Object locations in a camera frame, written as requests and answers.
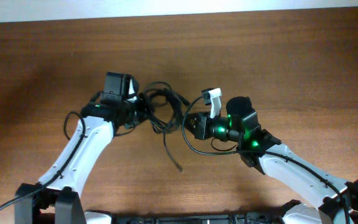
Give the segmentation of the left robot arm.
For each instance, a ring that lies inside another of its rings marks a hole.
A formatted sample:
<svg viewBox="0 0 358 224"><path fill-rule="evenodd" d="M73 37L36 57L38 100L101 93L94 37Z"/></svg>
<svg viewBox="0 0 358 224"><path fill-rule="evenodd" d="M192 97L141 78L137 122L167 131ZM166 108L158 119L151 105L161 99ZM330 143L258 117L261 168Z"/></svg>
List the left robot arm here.
<svg viewBox="0 0 358 224"><path fill-rule="evenodd" d="M104 90L78 113L78 124L68 144L37 184L22 184L22 200L14 206L15 223L112 223L107 212L84 211L80 197L86 180L119 127L143 121L145 108L132 75L109 72Z"/></svg>

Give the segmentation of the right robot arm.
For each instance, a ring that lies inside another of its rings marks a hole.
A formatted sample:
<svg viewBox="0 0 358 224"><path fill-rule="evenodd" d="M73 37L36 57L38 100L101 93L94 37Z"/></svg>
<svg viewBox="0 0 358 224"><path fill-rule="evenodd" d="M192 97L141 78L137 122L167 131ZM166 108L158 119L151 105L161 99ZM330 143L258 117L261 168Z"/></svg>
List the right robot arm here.
<svg viewBox="0 0 358 224"><path fill-rule="evenodd" d="M210 98L207 112L185 112L182 130L196 139L215 138L236 142L235 150L247 166L277 179L307 202L284 205L282 223L358 223L358 179L350 182L331 175L297 156L281 140L262 129L250 98L238 96L226 104L227 116L220 116L218 100Z"/></svg>

